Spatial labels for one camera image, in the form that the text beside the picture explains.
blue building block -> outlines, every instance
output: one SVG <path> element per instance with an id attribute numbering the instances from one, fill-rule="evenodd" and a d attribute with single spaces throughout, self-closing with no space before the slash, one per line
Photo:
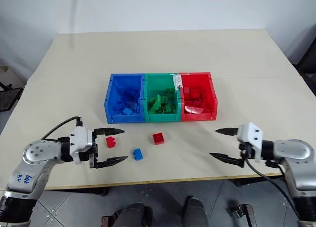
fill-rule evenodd
<path id="1" fill-rule="evenodd" d="M 135 160 L 143 159 L 142 151 L 139 148 L 133 151 L 133 155 L 134 155 Z"/>
<path id="2" fill-rule="evenodd" d="M 125 109 L 123 109 L 123 114 L 126 114 L 126 115 L 131 115 L 131 114 L 133 114 L 133 111 L 131 110 L 131 109 L 129 109 L 129 108 L 125 108 Z"/>
<path id="3" fill-rule="evenodd" d="M 133 97 L 134 97 L 134 101 L 137 103 L 138 98 L 139 98 L 137 92 L 133 93 Z"/>
<path id="4" fill-rule="evenodd" d="M 137 105 L 137 103 L 135 103 L 135 104 L 134 104 L 134 113 L 138 113 L 137 107 L 138 107 L 138 105 Z"/>

pile of blocks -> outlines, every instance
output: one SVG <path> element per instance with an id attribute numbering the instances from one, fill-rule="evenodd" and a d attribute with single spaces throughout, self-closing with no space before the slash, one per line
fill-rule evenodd
<path id="1" fill-rule="evenodd" d="M 157 95 L 149 99 L 149 114 L 173 114 L 174 105 L 174 89 L 166 89 L 165 95 Z"/>
<path id="2" fill-rule="evenodd" d="M 183 88 L 184 106 L 186 113 L 201 114 L 210 113 L 210 108 L 204 102 L 205 93 L 200 88 Z"/>
<path id="3" fill-rule="evenodd" d="M 124 91 L 116 106 L 116 110 L 120 113 L 115 115 L 132 115 L 140 113 L 140 92 L 139 91 Z"/>

table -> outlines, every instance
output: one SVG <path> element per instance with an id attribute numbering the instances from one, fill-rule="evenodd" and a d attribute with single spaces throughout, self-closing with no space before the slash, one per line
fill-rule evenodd
<path id="1" fill-rule="evenodd" d="M 209 71 L 219 105 L 216 121 L 108 125 L 104 97 L 111 73 Z M 128 155 L 115 166 L 89 169 L 65 163 L 52 170 L 46 189 L 254 177 L 248 168 L 224 164 L 209 152 L 239 157 L 235 137 L 223 127 L 252 121 L 266 140 L 301 139 L 316 147 L 316 100 L 263 29 L 58 35 L 0 135 L 0 190 L 21 160 L 23 148 L 52 127 L 81 116 L 89 128 L 115 127 L 117 146 L 98 138 L 99 161 Z M 51 138 L 68 136 L 75 123 Z M 162 132 L 163 145 L 152 134 Z M 141 148 L 144 159 L 132 151 Z M 267 175 L 276 169 L 253 163 Z"/>

gray floor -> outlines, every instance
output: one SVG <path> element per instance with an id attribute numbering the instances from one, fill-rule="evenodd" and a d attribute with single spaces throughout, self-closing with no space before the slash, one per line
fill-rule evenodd
<path id="1" fill-rule="evenodd" d="M 285 189 L 281 180 L 277 182 Z M 297 218 L 284 197 L 268 182 L 241 188 L 228 180 L 131 185 L 110 188 L 107 196 L 45 191 L 31 217 L 31 227 L 99 227 L 101 217 L 129 204 L 151 206 L 157 227 L 180 227 L 188 195 L 199 198 L 210 227 L 246 227 L 245 217 L 232 219 L 228 202 L 252 203 L 259 227 L 297 227 Z"/>

cable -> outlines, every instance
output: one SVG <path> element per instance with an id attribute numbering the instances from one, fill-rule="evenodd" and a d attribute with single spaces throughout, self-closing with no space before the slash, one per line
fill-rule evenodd
<path id="1" fill-rule="evenodd" d="M 58 142 L 58 140 L 57 140 L 57 139 L 45 139 L 45 141 Z"/>
<path id="2" fill-rule="evenodd" d="M 77 117 L 77 116 L 76 116 L 76 117 L 71 117 L 71 118 L 69 118 L 69 119 L 63 121 L 62 123 L 58 124 L 56 127 L 54 127 L 53 129 L 51 129 L 45 136 L 43 136 L 43 137 L 42 137 L 42 140 L 46 139 L 46 137 L 48 137 L 50 134 L 52 134 L 54 131 L 56 131 L 56 130 L 57 130 L 58 128 L 60 128 L 61 126 L 65 125 L 67 122 L 70 122 L 70 121 L 75 120 L 75 119 L 77 119 L 77 121 L 78 121 L 78 119 L 80 119 L 80 117 Z"/>
<path id="3" fill-rule="evenodd" d="M 261 176 L 262 178 L 268 180 L 270 183 L 272 183 L 282 194 L 283 196 L 286 198 L 286 200 L 288 201 L 288 203 L 290 203 L 293 211 L 295 212 L 296 216 L 298 219 L 300 219 L 296 209 L 295 209 L 295 206 L 294 204 L 292 203 L 291 199 L 288 197 L 288 195 L 283 191 L 283 189 L 275 182 L 273 181 L 272 179 L 270 179 L 269 177 L 265 176 L 264 174 L 260 173 L 258 170 L 256 170 L 249 162 L 248 159 L 245 159 L 248 166 L 250 167 L 250 169 L 252 169 L 256 174 L 258 174 L 259 176 Z"/>

